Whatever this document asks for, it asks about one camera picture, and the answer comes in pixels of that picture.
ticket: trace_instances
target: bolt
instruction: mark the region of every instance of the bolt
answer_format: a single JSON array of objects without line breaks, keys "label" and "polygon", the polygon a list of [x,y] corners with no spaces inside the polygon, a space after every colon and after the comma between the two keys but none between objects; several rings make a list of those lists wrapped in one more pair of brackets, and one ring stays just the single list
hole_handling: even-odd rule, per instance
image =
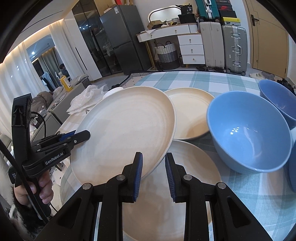
[{"label": "bolt", "polygon": [[226,184],[225,183],[218,183],[218,188],[225,189],[226,188]]},{"label": "bolt", "polygon": [[88,190],[88,189],[91,188],[91,184],[90,184],[90,183],[84,183],[84,184],[82,185],[82,188],[83,188],[84,190]]},{"label": "bolt", "polygon": [[116,177],[116,179],[117,179],[118,181],[123,181],[125,178],[126,178],[126,176],[125,176],[125,175],[122,175],[122,174],[120,174],[120,175],[118,175],[118,176]]},{"label": "bolt", "polygon": [[187,181],[190,181],[190,180],[192,179],[192,176],[189,175],[189,174],[186,174],[186,175],[183,176],[183,178],[184,178],[185,180],[187,180]]}]

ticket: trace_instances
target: desk leg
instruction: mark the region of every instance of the desk leg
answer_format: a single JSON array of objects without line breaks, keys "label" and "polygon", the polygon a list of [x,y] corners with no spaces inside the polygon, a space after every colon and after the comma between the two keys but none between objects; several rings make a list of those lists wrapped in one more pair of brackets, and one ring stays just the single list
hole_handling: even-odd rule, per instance
[{"label": "desk leg", "polygon": [[150,58],[150,62],[152,64],[152,69],[151,70],[156,70],[156,66],[155,66],[155,62],[154,62],[154,57],[151,53],[151,50],[150,50],[150,47],[149,47],[149,44],[148,44],[148,41],[145,41],[145,45],[146,45],[146,49],[148,51],[148,55],[149,55],[149,58]]}]

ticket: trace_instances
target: gray suitcase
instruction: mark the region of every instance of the gray suitcase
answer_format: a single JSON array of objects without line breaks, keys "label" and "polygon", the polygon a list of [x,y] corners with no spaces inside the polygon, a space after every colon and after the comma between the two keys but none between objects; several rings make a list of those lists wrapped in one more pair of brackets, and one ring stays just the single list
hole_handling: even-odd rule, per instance
[{"label": "gray suitcase", "polygon": [[224,69],[225,56],[221,24],[202,22],[200,23],[200,31],[202,34],[206,66]]},{"label": "gray suitcase", "polygon": [[247,32],[234,25],[222,26],[226,72],[246,75],[248,61]]}]

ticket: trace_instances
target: white curtain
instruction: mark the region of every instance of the white curtain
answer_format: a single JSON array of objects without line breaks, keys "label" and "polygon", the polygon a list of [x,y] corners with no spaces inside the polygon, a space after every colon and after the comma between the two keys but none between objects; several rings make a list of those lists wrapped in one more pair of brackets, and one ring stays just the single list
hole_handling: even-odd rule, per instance
[{"label": "white curtain", "polygon": [[0,64],[0,132],[12,138],[11,112],[13,99],[46,91],[27,53],[24,42],[13,49]]},{"label": "white curtain", "polygon": [[62,21],[49,25],[49,31],[57,51],[72,79],[84,74],[81,69],[62,28]]}]

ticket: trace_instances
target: refrigerator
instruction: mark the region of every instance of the refrigerator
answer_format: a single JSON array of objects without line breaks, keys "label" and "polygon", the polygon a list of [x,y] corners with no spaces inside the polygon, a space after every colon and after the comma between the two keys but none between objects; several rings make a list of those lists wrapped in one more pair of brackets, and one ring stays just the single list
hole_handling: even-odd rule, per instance
[{"label": "refrigerator", "polygon": [[135,5],[117,5],[100,19],[124,74],[151,67],[146,45],[136,36],[145,28]]}]

